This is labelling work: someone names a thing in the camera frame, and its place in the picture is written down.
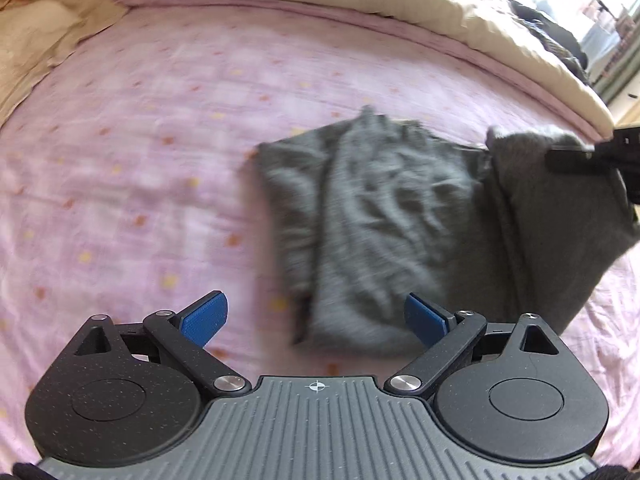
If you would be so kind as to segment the dark grey knitted garment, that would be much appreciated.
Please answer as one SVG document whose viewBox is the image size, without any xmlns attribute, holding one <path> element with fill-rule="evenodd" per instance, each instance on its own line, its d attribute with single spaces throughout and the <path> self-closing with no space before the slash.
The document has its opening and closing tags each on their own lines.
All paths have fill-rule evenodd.
<svg viewBox="0 0 640 480">
<path fill-rule="evenodd" d="M 409 295 L 491 321 L 541 315 L 562 332 L 638 243 L 622 177 L 555 174 L 576 136 L 489 130 L 474 148 L 370 108 L 259 145 L 283 287 L 302 346 L 404 356 Z"/>
</svg>

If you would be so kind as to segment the dark clothes pile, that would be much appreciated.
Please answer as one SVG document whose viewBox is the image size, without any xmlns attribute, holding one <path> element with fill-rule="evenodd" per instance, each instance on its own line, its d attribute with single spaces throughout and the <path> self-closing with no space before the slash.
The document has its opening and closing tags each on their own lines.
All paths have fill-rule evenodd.
<svg viewBox="0 0 640 480">
<path fill-rule="evenodd" d="M 590 86 L 586 73 L 588 58 L 574 35 L 540 11 L 515 0 L 508 0 L 508 3 L 518 21 L 540 41 L 544 50 L 556 56 L 583 84 Z"/>
</svg>

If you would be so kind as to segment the pink patterned bed sheet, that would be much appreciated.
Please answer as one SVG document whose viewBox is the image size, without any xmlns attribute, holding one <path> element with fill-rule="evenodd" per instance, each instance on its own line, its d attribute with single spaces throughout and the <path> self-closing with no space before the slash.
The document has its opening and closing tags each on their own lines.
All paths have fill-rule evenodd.
<svg viewBox="0 0 640 480">
<path fill-rule="evenodd" d="M 420 341 L 404 356 L 295 341 L 257 172 L 259 145 L 367 108 L 474 148 L 489 130 L 590 140 L 459 41 L 306 4 L 137 3 L 52 70 L 1 129 L 2 468 L 38 460 L 26 401 L 95 313 L 137 323 L 221 290 L 229 317 L 206 351 L 250 379 L 383 378 L 420 354 Z M 597 458 L 627 466 L 639 455 L 637 244 L 560 332 L 610 404 Z"/>
</svg>

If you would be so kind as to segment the beige pillow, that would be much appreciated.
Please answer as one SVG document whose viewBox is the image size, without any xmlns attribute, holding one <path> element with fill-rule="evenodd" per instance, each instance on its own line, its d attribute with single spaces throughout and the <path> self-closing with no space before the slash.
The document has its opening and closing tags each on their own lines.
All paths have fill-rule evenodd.
<svg viewBox="0 0 640 480">
<path fill-rule="evenodd" d="M 11 0 L 1 9 L 1 121 L 83 41 L 121 20 L 113 0 Z"/>
</svg>

